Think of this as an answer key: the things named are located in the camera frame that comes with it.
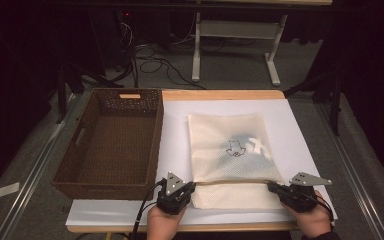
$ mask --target background desk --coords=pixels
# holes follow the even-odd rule
[[[319,175],[289,103],[280,91],[164,91],[163,96],[164,121],[158,180],[167,177],[168,171],[185,181],[192,180],[188,114],[260,113],[266,125],[273,159],[285,181],[298,171]],[[317,189],[327,197],[324,187]],[[140,204],[140,201],[74,200],[66,225],[73,232],[128,232],[132,230]],[[146,210],[139,231],[145,230],[145,216]],[[202,210],[191,204],[179,227],[179,231],[292,229],[296,229],[294,219],[284,209]]]

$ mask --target cloth bag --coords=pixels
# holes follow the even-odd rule
[[[267,180],[283,179],[261,115],[189,115],[192,203],[201,209],[280,209]]]

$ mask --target cream fabric bag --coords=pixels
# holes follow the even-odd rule
[[[261,115],[189,115],[188,121],[196,208],[282,208],[265,184],[283,179]]]

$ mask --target person's right hand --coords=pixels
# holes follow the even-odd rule
[[[316,195],[319,198],[322,198],[319,191],[316,191]],[[297,219],[298,227],[307,238],[316,238],[332,230],[329,220],[329,212],[319,204],[310,212],[305,213],[297,213],[287,205],[283,203],[282,205]]]

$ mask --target gray carpet floor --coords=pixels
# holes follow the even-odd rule
[[[302,46],[292,42],[280,45],[275,57],[282,82],[280,87],[272,86],[263,62],[265,51],[262,49],[269,47],[270,44],[264,41],[254,43],[233,39],[219,49],[220,43],[204,42],[198,84],[206,89],[286,90],[305,79],[320,44]],[[192,52],[190,44],[170,50],[150,46],[138,52],[137,57],[148,58],[137,60],[139,87],[196,89],[189,84],[178,85],[186,82],[173,69],[177,68],[182,77],[189,80]],[[150,62],[150,57],[165,58],[173,67]],[[108,78],[117,75],[114,69],[108,69]],[[118,83],[133,87],[132,76]],[[72,200],[54,189],[50,182],[90,90],[99,87],[85,86],[84,94],[72,96],[70,112],[62,124],[55,124],[58,105],[54,96],[51,112],[31,132],[1,177],[0,187],[19,182],[20,191],[0,197],[0,239],[74,240],[79,236],[65,226]],[[288,100],[320,174],[334,181],[327,190],[339,216],[335,230],[342,239],[384,239],[384,169],[345,97],[341,99],[339,137],[334,136],[327,125],[328,104],[314,104],[311,92],[296,93]],[[40,171],[32,175],[33,169]],[[299,239],[300,233],[291,232],[291,237]],[[91,235],[87,239],[105,239],[105,235]]]

